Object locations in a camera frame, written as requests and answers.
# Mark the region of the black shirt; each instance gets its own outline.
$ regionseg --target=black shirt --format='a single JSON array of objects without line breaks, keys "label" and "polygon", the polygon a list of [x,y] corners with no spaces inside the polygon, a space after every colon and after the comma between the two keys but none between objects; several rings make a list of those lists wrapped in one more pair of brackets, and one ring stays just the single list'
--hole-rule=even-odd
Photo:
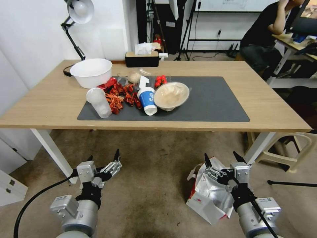
[{"label": "black shirt", "polygon": [[[273,24],[277,17],[278,2],[268,5],[253,23],[241,40],[240,47],[248,45],[271,46],[275,44],[272,32],[268,26]],[[290,17],[287,19],[285,27],[290,27],[299,9],[293,9]]]}]

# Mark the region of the brown carpet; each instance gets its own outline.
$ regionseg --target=brown carpet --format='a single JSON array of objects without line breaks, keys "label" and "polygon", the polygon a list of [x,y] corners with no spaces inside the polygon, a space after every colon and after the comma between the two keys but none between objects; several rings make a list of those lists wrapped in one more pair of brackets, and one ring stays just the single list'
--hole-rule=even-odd
[{"label": "brown carpet", "polygon": [[[91,154],[97,167],[106,165],[120,149],[123,167],[102,191],[97,238],[244,237],[235,212],[231,219],[211,226],[185,205],[191,189],[186,180],[190,170],[203,162],[205,152],[229,166],[234,161],[233,150],[244,154],[241,133],[53,130],[51,136],[73,168]],[[299,166],[296,174],[262,163],[252,168],[255,195],[272,196],[282,207],[277,224],[284,237],[316,236],[317,190],[269,186],[266,180],[317,182],[316,154]],[[44,149],[12,176],[29,190],[26,200],[0,207],[1,238],[13,236],[15,219],[31,196],[64,178]],[[78,195],[79,184],[65,183],[37,198],[22,218],[19,237],[58,236],[60,221],[50,213],[50,205],[55,197],[66,194]]]}]

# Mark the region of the monitor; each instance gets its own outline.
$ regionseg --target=monitor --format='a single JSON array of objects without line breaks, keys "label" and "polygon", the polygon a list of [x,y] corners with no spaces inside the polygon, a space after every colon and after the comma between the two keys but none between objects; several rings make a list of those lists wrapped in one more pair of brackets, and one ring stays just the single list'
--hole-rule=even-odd
[{"label": "monitor", "polygon": [[317,0],[306,0],[293,22],[293,32],[317,36]]}]

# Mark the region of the lamp arm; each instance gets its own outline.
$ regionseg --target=lamp arm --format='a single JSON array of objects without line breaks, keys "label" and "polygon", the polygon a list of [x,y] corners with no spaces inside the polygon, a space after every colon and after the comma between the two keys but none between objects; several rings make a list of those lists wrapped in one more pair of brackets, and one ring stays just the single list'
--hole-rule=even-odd
[{"label": "lamp arm", "polygon": [[70,16],[68,16],[68,18],[61,24],[61,27],[63,28],[63,30],[65,31],[68,39],[70,40],[70,42],[72,43],[72,45],[74,46],[75,51],[77,52],[77,54],[79,55],[81,60],[85,60],[86,55],[84,54],[84,52],[79,48],[79,46],[77,46],[75,44],[75,42],[73,41],[73,38],[70,36],[68,29],[70,27],[72,27],[75,22],[73,21],[71,24],[68,24],[67,22],[70,20]]}]

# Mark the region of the desk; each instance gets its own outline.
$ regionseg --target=desk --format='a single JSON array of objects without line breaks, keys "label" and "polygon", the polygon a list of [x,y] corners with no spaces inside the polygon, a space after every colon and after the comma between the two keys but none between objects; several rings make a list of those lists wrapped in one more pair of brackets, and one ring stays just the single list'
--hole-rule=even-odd
[{"label": "desk", "polygon": [[[159,67],[147,71],[154,75],[222,76],[250,122],[79,121],[77,116],[86,102],[87,89],[63,74],[63,69],[75,62],[63,61],[0,118],[0,127],[30,128],[66,176],[72,169],[44,129],[262,132],[245,156],[249,163],[254,162],[275,132],[311,130],[243,61],[160,61]],[[114,64],[112,74],[127,75],[131,70],[124,64]]]},{"label": "desk", "polygon": [[[310,40],[306,39],[300,44],[295,44],[292,40],[292,34],[282,34],[282,35],[272,35],[277,42],[281,43],[283,46],[287,48],[284,56],[282,57],[281,61],[279,62],[278,66],[274,70],[274,75],[271,76],[267,83],[272,88],[292,88],[295,86],[307,86],[307,87],[317,87],[317,80],[316,79],[276,79],[275,75],[278,75],[280,70],[282,69],[283,65],[289,58],[289,56],[293,53],[296,53],[299,50],[304,49],[309,43]],[[317,56],[310,55],[310,54],[303,54],[302,55],[305,59],[309,61],[317,60]]]}]

